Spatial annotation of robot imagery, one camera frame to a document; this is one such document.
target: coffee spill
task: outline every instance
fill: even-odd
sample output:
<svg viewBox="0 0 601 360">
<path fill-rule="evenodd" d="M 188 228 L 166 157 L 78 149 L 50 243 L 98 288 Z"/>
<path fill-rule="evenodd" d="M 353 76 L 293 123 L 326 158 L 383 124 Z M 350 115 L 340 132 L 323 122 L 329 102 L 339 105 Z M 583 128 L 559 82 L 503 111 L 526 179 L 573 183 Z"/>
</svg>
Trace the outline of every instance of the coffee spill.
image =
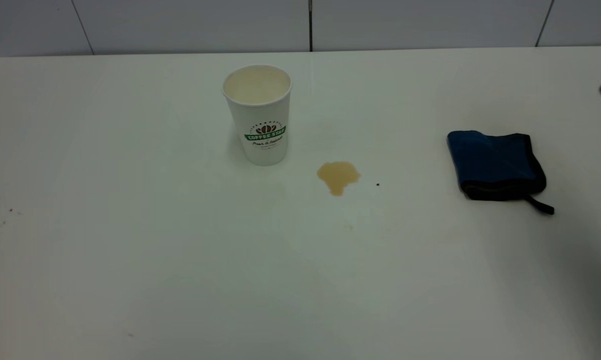
<svg viewBox="0 0 601 360">
<path fill-rule="evenodd" d="M 333 196 L 342 196 L 345 187 L 358 182 L 361 174 L 347 161 L 325 162 L 316 175 L 325 182 Z"/>
</svg>

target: white paper cup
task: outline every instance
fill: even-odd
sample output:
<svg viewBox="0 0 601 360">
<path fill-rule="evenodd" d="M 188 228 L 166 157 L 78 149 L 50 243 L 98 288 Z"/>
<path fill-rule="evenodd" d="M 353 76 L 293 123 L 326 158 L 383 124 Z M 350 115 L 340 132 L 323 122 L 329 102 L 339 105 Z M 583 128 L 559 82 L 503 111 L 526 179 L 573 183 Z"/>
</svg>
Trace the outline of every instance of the white paper cup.
<svg viewBox="0 0 601 360">
<path fill-rule="evenodd" d="M 257 166 L 271 166 L 285 157 L 291 92 L 292 78 L 269 64 L 239 68 L 223 82 L 240 142 Z"/>
</svg>

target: table surface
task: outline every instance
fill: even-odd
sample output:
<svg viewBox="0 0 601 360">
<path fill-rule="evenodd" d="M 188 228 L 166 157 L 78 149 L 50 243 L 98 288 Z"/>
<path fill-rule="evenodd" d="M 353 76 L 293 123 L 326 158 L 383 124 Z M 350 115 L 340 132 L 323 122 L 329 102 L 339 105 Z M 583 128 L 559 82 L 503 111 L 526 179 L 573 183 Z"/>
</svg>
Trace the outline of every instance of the table surface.
<svg viewBox="0 0 601 360">
<path fill-rule="evenodd" d="M 600 86 L 601 47 L 0 58 L 0 360 L 601 359 Z M 465 198 L 454 130 L 531 135 L 556 214 Z"/>
</svg>

